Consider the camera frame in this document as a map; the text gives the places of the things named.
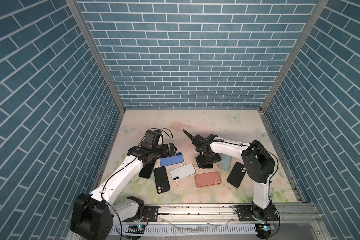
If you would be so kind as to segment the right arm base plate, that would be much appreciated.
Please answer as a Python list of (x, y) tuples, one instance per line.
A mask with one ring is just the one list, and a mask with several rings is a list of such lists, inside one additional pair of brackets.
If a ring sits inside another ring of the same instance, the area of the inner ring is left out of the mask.
[(278, 211), (273, 204), (269, 204), (267, 208), (262, 209), (255, 204), (251, 205), (235, 205), (234, 212), (237, 214), (240, 222), (250, 221), (278, 221), (280, 219)]

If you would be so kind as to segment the light blue phone case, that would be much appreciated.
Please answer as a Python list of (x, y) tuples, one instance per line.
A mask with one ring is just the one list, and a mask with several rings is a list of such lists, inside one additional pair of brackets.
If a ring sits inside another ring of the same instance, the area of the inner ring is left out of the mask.
[(225, 154), (220, 154), (221, 161), (218, 162), (218, 168), (220, 170), (228, 172), (231, 169), (232, 157)]

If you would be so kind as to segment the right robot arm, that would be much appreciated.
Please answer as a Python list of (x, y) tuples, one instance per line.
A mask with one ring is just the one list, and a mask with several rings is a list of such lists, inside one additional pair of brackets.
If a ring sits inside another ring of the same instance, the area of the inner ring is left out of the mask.
[(258, 221), (266, 220), (272, 209), (270, 183), (275, 174), (276, 162), (261, 142), (255, 140), (251, 143), (239, 143), (221, 139), (216, 135), (207, 138), (197, 135), (192, 144), (199, 153), (196, 162), (200, 169), (212, 168), (214, 163), (222, 160), (220, 154), (243, 160), (246, 174), (254, 182), (252, 215)]

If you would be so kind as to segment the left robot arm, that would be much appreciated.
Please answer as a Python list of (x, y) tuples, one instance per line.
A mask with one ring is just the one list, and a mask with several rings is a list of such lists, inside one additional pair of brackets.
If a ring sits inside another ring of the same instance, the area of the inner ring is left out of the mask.
[(177, 148), (173, 143), (158, 147), (135, 146), (128, 150), (117, 170), (89, 194), (80, 194), (73, 203), (70, 230), (87, 240), (104, 240), (116, 224), (138, 221), (144, 216), (144, 201), (130, 196), (116, 206), (116, 198), (129, 181), (146, 166), (161, 158), (172, 157)]

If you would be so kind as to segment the black phone purple edge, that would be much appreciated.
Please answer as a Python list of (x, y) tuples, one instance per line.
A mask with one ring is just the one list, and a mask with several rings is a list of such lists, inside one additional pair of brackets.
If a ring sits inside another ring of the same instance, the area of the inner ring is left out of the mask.
[(202, 169), (212, 169), (214, 166), (211, 163), (202, 164)]

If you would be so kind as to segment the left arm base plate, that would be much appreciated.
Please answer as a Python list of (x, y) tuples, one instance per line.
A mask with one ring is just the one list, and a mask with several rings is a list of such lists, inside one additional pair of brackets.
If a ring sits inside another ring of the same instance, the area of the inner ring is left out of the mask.
[(135, 216), (124, 220), (124, 222), (157, 222), (159, 215), (158, 206), (144, 206), (138, 207), (137, 213)]

